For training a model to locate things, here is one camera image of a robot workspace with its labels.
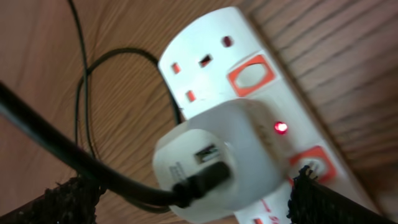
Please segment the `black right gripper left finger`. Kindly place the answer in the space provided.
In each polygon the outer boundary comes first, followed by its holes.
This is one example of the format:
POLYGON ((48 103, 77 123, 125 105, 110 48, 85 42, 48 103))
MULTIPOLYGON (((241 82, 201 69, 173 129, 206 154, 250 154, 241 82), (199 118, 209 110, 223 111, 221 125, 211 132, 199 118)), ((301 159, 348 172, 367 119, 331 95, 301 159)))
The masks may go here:
POLYGON ((94 224, 96 205, 106 189, 82 177, 72 177, 35 200, 1 216, 8 224, 94 224))

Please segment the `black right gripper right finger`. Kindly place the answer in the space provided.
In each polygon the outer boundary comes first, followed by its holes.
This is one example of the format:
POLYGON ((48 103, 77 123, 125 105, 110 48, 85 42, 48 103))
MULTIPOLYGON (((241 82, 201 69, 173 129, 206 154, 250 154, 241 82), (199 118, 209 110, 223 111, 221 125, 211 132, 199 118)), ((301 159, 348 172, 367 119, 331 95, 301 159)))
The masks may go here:
POLYGON ((293 178, 287 218, 294 224, 396 224, 321 185, 308 165, 293 178))

